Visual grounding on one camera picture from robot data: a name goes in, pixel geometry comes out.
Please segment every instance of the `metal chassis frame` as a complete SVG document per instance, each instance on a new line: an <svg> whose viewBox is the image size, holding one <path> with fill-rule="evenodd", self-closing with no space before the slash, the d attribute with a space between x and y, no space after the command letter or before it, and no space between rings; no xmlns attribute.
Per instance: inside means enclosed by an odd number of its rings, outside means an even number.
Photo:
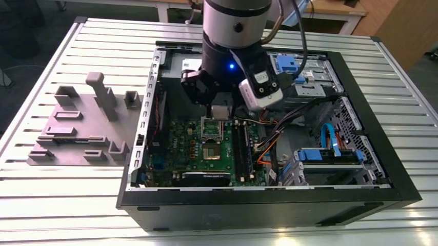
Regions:
<svg viewBox="0 0 438 246"><path fill-rule="evenodd" d="M270 50L280 50L285 52L285 49L270 48ZM288 49L288 51L300 52L300 50ZM161 206L173 206L173 205L226 205L226 204L256 204L256 203L268 203L274 204L280 202L286 203L301 203L301 202L364 202L380 203L381 207L378 210L372 210L354 218L349 219L344 223L348 224L360 218L370 215L376 211L380 211L386 208L401 208L416 201L421 200L420 193L416 189L413 181L409 177L409 174L404 168L401 160L397 156L396 150L390 144L390 141L385 135L384 129L377 121L377 117L372 111L370 105L365 99L365 96L361 92L360 86L356 82L350 69L346 66L342 55L338 52L322 52L322 51L310 51L310 53L322 53L328 55L338 78L341 80L342 86L346 90L350 102L356 108L356 113L362 122L362 125L366 129L366 135L372 141L373 148L378 153L381 158L381 163L393 163L388 164L385 170L388 176L392 178L392 189L358 189L358 190L265 190L264 196L257 196L256 192L261 191L245 191L245 192L230 192L230 191L179 191L175 188L173 192L161 192L161 191L142 191L142 188L129 187L129 171L131 173L131 166L127 166L125 169L125 174L122 178L122 185L118 197L118 209L127 209L130 211L133 208L138 207L139 211L159 210ZM154 59L159 62L159 57L155 53ZM151 66L151 73L155 73L157 67ZM154 85L149 86L147 93L154 93ZM133 159L142 160L143 155L134 155Z"/></svg>

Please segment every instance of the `aluminum table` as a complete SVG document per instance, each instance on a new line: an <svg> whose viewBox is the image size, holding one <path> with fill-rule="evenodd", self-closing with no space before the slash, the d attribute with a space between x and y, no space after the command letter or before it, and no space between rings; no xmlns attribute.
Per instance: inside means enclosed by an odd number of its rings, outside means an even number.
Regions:
<svg viewBox="0 0 438 246"><path fill-rule="evenodd" d="M309 49L341 52L424 200L345 227L147 233L117 210L123 167L26 163L59 86L106 74L115 94L145 93L158 40L201 42L202 27L78 18L0 140L0 243L57 245L434 245L438 241L438 116L382 43L308 33ZM281 31L270 46L302 48Z"/></svg>

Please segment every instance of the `motherboard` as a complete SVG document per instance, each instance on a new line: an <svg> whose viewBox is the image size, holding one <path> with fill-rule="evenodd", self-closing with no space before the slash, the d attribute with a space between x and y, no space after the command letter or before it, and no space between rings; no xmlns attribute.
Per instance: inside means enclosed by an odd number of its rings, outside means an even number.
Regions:
<svg viewBox="0 0 438 246"><path fill-rule="evenodd" d="M265 186L257 166L258 125L249 121L173 120L165 152L149 155L149 187Z"/></svg>

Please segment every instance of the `cable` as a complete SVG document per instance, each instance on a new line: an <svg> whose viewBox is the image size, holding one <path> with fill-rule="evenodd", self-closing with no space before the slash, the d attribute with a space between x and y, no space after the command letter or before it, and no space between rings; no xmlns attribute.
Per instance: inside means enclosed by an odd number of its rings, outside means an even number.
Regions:
<svg viewBox="0 0 438 246"><path fill-rule="evenodd" d="M269 33L269 35L266 36L266 38L262 39L262 45L266 45L269 42L272 42L272 40L274 39L280 29L281 29L281 26L284 24L284 20L285 20L285 9L284 9L284 3L282 3L282 0L280 0L280 8L281 8L281 15L276 21L276 24L274 24L274 27L273 27L273 30L272 32Z"/></svg>
<svg viewBox="0 0 438 246"><path fill-rule="evenodd" d="M316 6L313 0L310 0L312 10L310 10L310 19L316 16Z"/></svg>
<svg viewBox="0 0 438 246"><path fill-rule="evenodd" d="M285 127L298 118L301 117L305 113L308 113L308 111L320 103L324 102L329 102L329 101L334 101L336 99L338 99L340 96L334 95L334 96L329 96L325 98L317 98L314 100L312 100L308 104L305 104L304 106L298 107L297 109L294 109L292 112L289 112L286 114L286 116L284 117L284 119L280 121L280 123L276 125L274 130L273 130L273 134L272 136L260 143L258 147L265 146L269 142L272 142L276 137L278 137L282 134L282 131L285 130Z"/></svg>
<svg viewBox="0 0 438 246"><path fill-rule="evenodd" d="M260 122L260 121L253 120L253 119L241 118L241 117L238 117L238 116L236 116L234 118L236 118L236 119L240 119L240 120L248 120L248 121L250 121L250 122L254 122L256 124L270 125L270 123Z"/></svg>
<svg viewBox="0 0 438 246"><path fill-rule="evenodd" d="M268 151L270 150L270 148L274 146L274 144L277 143L277 141L280 140L280 136L277 137L277 139L272 142L272 144L269 145L269 147L266 148L266 150L265 150L265 152L264 152L264 154L260 156L260 159L258 159L258 163L260 162L264 162L262 161L262 158L264 158L264 156L266 155L266 153L268 153Z"/></svg>
<svg viewBox="0 0 438 246"><path fill-rule="evenodd" d="M300 12L300 8L297 5L296 0L293 0L293 6L294 6L294 10L297 12L297 18L298 18L298 25L300 25L300 32L301 32L301 40L304 42L304 60L301 62L301 66L300 69L297 70L297 72L293 74L293 79L296 80L298 78L298 76L301 75L305 66L306 66L306 62L308 62L308 41L306 41L306 34L305 34L305 27L304 27L304 20L302 20L302 15Z"/></svg>
<svg viewBox="0 0 438 246"><path fill-rule="evenodd" d="M9 71L9 70L13 70L13 69L25 68L25 67L46 68L45 66L41 66L41 65L19 65L19 66L7 68L3 71Z"/></svg>
<svg viewBox="0 0 438 246"><path fill-rule="evenodd" d="M270 120L266 120L266 119L264 118L265 113L266 113L266 109L264 109L262 112L261 112L261 114L260 114L260 121L264 122L264 123L270 123L272 121L270 121Z"/></svg>

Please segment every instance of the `gray plastic block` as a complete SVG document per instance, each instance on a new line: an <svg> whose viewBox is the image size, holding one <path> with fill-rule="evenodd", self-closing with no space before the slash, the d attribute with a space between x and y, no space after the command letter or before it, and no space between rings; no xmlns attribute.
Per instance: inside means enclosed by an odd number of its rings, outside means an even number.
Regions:
<svg viewBox="0 0 438 246"><path fill-rule="evenodd" d="M30 153L30 158L37 161L39 160L51 161L54 157L55 157L54 153L46 149L33 150Z"/></svg>
<svg viewBox="0 0 438 246"><path fill-rule="evenodd" d="M61 86L57 93L55 99L62 106L73 106L73 98L79 97L79 94L73 86Z"/></svg>
<svg viewBox="0 0 438 246"><path fill-rule="evenodd" d="M114 98L114 100L110 100L110 102L113 103L113 106L115 107L118 105L118 100L115 98L115 94L113 92L113 88L111 87L106 87L105 88L107 90L107 94L109 94L109 99ZM99 102L99 98L98 96L95 96L95 100L97 100L97 103L98 103L98 106L102 108L102 104Z"/></svg>
<svg viewBox="0 0 438 246"><path fill-rule="evenodd" d="M83 119L81 111L61 111L55 114L55 119Z"/></svg>
<svg viewBox="0 0 438 246"><path fill-rule="evenodd" d="M46 134L54 136L75 136L77 133L75 127L49 127L46 129Z"/></svg>
<svg viewBox="0 0 438 246"><path fill-rule="evenodd" d="M110 146L110 140L106 136L90 136L89 143L91 146Z"/></svg>
<svg viewBox="0 0 438 246"><path fill-rule="evenodd" d="M135 129L138 128L141 111L129 110L125 104L125 95L115 95L119 120L109 121L105 111L98 107L94 94L81 94L74 97L74 105L55 106L46 127L75 128L75 136L47 135L41 136L34 150L49 149L54 153L53 160L29 159L30 165L43 166L123 166L125 161L114 160L109 153L111 141L117 146L127 143L127 149L133 149ZM81 111L82 119L55 118L58 112ZM87 161L85 150L102 150L106 160Z"/></svg>
<svg viewBox="0 0 438 246"><path fill-rule="evenodd" d="M87 161L103 161L107 160L107 156L102 150L85 150L85 159Z"/></svg>
<svg viewBox="0 0 438 246"><path fill-rule="evenodd" d="M43 147L58 145L58 143L54 141L54 136L39 136L37 139L37 143Z"/></svg>
<svg viewBox="0 0 438 246"><path fill-rule="evenodd" d="M111 142L109 148L109 154L111 155L114 160L119 160L119 161L126 160L126 156L129 153L130 153L130 148L126 142L122 143L121 149L118 148L117 143Z"/></svg>
<svg viewBox="0 0 438 246"><path fill-rule="evenodd" d="M127 91L125 93L125 104L127 109L141 110L142 102L139 93L137 91Z"/></svg>
<svg viewBox="0 0 438 246"><path fill-rule="evenodd" d="M105 114L107 115L107 118L110 121L118 120L118 113L115 110L115 95L111 91L111 94L109 94L107 89L103 85L103 73L90 72L86 83L90 85L97 93L98 102L103 108Z"/></svg>

